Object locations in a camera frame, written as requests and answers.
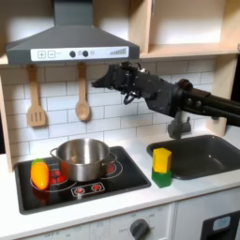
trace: wooden spoon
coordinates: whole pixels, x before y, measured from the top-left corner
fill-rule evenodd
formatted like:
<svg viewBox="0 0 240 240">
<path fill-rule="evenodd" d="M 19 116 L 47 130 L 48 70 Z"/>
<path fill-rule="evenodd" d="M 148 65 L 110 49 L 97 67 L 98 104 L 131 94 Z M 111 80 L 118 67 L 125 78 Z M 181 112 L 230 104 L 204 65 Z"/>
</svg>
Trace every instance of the wooden spoon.
<svg viewBox="0 0 240 240">
<path fill-rule="evenodd" d="M 79 64 L 79 102 L 76 105 L 75 112 L 78 118 L 86 121 L 90 115 L 90 107 L 86 101 L 86 64 Z"/>
<path fill-rule="evenodd" d="M 28 124 L 31 127 L 44 126 L 46 124 L 46 115 L 41 106 L 39 105 L 38 99 L 38 68 L 36 66 L 28 66 L 27 70 L 29 74 L 30 92 L 32 99 L 32 106 L 27 113 Z"/>
</svg>

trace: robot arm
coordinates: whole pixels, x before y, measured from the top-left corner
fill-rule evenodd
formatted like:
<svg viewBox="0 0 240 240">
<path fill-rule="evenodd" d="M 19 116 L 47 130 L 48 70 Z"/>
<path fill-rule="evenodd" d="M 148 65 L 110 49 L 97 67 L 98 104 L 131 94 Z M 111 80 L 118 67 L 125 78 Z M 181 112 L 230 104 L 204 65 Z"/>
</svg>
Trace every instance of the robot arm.
<svg viewBox="0 0 240 240">
<path fill-rule="evenodd" d="M 93 83 L 94 87 L 115 89 L 126 95 L 125 104 L 134 98 L 144 98 L 150 110 L 175 117 L 179 110 L 198 115 L 226 117 L 240 127 L 240 104 L 209 92 L 193 88 L 188 80 L 176 84 L 157 75 L 133 67 L 129 62 L 110 65 L 107 74 Z"/>
</svg>

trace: cooking pot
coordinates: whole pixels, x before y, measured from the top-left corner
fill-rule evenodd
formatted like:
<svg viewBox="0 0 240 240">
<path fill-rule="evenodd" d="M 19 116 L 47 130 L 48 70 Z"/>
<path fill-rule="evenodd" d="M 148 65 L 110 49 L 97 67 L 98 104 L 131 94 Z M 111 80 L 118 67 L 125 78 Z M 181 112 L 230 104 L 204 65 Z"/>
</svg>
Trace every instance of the cooking pot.
<svg viewBox="0 0 240 240">
<path fill-rule="evenodd" d="M 61 174 L 78 182 L 98 179 L 107 173 L 107 165 L 117 160 L 106 143 L 93 139 L 65 142 L 50 153 L 60 161 Z M 109 155 L 114 157 L 112 161 L 107 160 Z"/>
</svg>

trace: gray sink basin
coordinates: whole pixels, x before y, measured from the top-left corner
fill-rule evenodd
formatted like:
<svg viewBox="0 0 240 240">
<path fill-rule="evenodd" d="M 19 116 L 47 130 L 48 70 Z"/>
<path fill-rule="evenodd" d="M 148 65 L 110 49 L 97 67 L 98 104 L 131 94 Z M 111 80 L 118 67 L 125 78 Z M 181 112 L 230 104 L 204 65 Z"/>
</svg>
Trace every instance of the gray sink basin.
<svg viewBox="0 0 240 240">
<path fill-rule="evenodd" d="M 189 180 L 240 169 L 240 151 L 225 140 L 204 135 L 152 143 L 147 152 L 164 147 L 172 151 L 172 177 Z"/>
</svg>

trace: black stovetop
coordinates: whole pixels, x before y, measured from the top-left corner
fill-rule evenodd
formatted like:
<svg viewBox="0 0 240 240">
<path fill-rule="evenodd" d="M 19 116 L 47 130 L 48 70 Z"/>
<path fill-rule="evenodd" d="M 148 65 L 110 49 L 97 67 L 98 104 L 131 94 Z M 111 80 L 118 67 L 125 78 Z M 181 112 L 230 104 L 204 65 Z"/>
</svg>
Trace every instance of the black stovetop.
<svg viewBox="0 0 240 240">
<path fill-rule="evenodd" d="M 111 152 L 118 159 L 109 164 L 108 173 L 96 181 L 84 183 L 65 179 L 59 171 L 59 162 L 53 157 L 44 158 L 51 171 L 50 186 L 45 191 L 38 190 L 31 181 L 32 161 L 16 164 L 20 212 L 33 214 L 151 186 L 124 148 L 112 147 Z"/>
</svg>

